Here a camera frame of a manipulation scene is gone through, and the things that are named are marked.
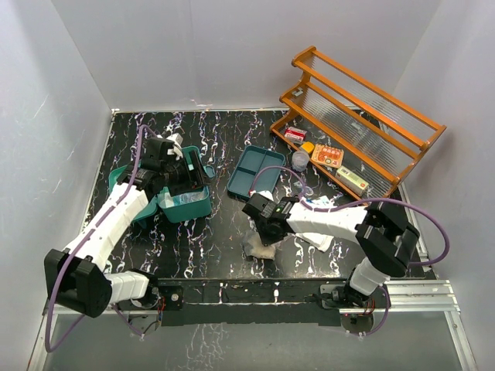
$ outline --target clear plastic panel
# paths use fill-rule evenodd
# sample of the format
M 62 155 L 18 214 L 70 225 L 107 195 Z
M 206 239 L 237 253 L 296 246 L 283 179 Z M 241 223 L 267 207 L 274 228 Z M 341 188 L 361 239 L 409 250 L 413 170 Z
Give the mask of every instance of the clear plastic panel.
M 311 89 L 306 92 L 302 109 L 315 116 L 392 175 L 399 175 L 412 161 L 390 142 Z
M 427 141 L 435 133 L 434 129 L 431 129 L 406 111 L 390 103 L 388 100 L 384 99 L 364 85 L 361 85 L 351 77 L 348 77 L 345 73 L 340 72 L 335 67 L 330 66 L 327 62 L 321 60 L 320 58 L 312 56 L 307 60 L 304 60 L 303 63 L 310 66 L 318 73 L 321 73 L 330 81 L 341 86 L 343 89 L 347 90 L 349 93 L 359 98 L 366 104 L 369 104 L 377 111 L 381 112 L 385 117 L 388 117 L 392 121 L 396 122 L 401 127 L 423 141 Z

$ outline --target small box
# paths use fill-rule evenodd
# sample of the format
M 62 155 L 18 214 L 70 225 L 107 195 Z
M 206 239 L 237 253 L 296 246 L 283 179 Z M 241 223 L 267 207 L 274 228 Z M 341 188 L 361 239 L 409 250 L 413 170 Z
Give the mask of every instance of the small box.
M 339 168 L 342 165 L 343 150 L 328 145 L 316 145 L 311 159 L 320 165 Z
M 286 137 L 292 143 L 297 143 L 298 145 L 301 145 L 304 142 L 306 133 L 307 133 L 306 130 L 301 130 L 290 126 L 285 130 L 284 137 Z
M 343 166 L 337 169 L 336 178 L 359 197 L 363 195 L 364 191 L 366 191 L 369 186 L 368 182 Z

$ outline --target red box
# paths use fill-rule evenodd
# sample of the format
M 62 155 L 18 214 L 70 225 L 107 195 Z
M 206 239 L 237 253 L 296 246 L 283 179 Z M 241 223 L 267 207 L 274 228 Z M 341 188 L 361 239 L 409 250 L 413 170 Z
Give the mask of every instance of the red box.
M 285 130 L 284 137 L 290 140 L 293 143 L 297 143 L 301 145 L 304 142 L 304 138 L 306 137 L 307 131 L 301 130 L 294 127 L 289 127 Z

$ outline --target teal container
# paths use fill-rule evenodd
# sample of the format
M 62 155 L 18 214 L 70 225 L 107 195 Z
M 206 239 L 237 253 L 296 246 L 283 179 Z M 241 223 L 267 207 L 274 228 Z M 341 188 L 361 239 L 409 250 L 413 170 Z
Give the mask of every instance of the teal container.
M 184 156 L 186 156 L 186 160 L 188 162 L 190 161 L 188 159 L 189 153 L 192 151 L 198 152 L 198 155 L 200 154 L 200 150 L 193 145 L 190 147 L 183 148 L 183 154 Z M 205 173 L 208 174 L 210 178 L 213 178 L 215 176 L 215 171 L 213 170 L 213 167 L 204 166 L 203 168 Z M 196 192 L 202 193 L 204 191 L 203 197 L 201 199 L 198 199 L 191 203 L 183 203 L 174 206 L 166 205 L 165 197 L 167 196 L 166 193 L 168 193 L 169 190 L 165 187 L 164 191 L 165 192 L 161 192 L 158 195 L 158 199 L 157 199 L 158 205 L 163 210 L 163 212 L 167 216 L 167 219 L 171 223 L 185 222 L 186 220 L 200 218 L 211 214 L 210 190 L 208 189 L 207 186 L 195 191 L 195 193 Z
M 191 163 L 189 153 L 192 151 L 198 152 L 200 154 L 200 150 L 196 146 L 190 146 L 183 148 L 183 154 L 186 157 L 188 163 Z M 110 193 L 112 189 L 117 184 L 118 177 L 124 172 L 127 166 L 122 166 L 113 170 L 108 176 L 108 188 L 110 189 Z M 204 171 L 210 178 L 215 176 L 215 171 L 211 166 L 204 166 Z M 180 223 L 185 222 L 186 220 L 191 220 L 195 218 L 200 218 L 202 216 L 207 216 L 211 214 L 211 200 L 210 200 L 210 190 L 208 187 L 203 187 L 206 190 L 205 195 L 202 199 L 191 202 L 191 203 L 183 203 L 179 205 L 169 206 L 165 204 L 165 197 L 169 193 L 167 187 L 165 187 L 157 196 L 153 197 L 153 199 L 149 202 L 149 204 L 134 218 L 133 222 L 138 222 L 149 216 L 153 216 L 158 210 L 158 206 L 163 210 L 167 219 L 171 223 Z M 203 188 L 198 189 L 197 192 L 202 192 Z

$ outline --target teal tray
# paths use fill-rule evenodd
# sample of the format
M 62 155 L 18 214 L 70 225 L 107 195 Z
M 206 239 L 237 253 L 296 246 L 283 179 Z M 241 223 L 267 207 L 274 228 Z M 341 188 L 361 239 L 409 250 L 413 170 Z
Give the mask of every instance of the teal tray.
M 183 148 L 184 156 L 189 156 L 189 153 L 192 151 L 198 152 L 200 154 L 200 150 L 196 146 L 189 146 Z M 108 177 L 108 187 L 110 192 L 114 188 L 115 184 L 117 184 L 117 179 L 120 174 L 125 170 L 127 166 L 122 166 L 121 168 L 117 168 L 112 171 Z M 205 173 L 208 174 L 210 178 L 215 176 L 215 171 L 211 166 L 204 166 Z M 165 194 L 168 193 L 167 187 L 165 187 L 158 196 L 153 197 L 153 199 L 149 202 L 149 204 L 134 218 L 133 222 L 142 221 L 149 216 L 153 216 L 158 209 L 158 206 L 163 210 L 167 219 L 171 223 L 180 223 L 185 222 L 186 220 L 191 220 L 195 218 L 200 218 L 202 216 L 207 216 L 211 214 L 211 200 L 210 200 L 210 190 L 207 188 L 206 196 L 204 199 L 195 201 L 193 203 L 185 203 L 182 205 L 166 207 L 165 203 L 161 203 L 159 199 L 164 199 Z M 197 192 L 202 192 L 203 188 L 198 189 Z
M 267 166 L 285 164 L 285 156 L 282 153 L 269 151 L 268 149 L 248 145 L 242 152 L 241 159 L 237 163 L 234 173 L 227 184 L 230 195 L 243 200 L 249 200 L 249 190 L 253 185 L 254 177 Z M 263 174 L 256 182 L 254 190 L 273 192 L 280 175 L 279 168 L 271 168 Z

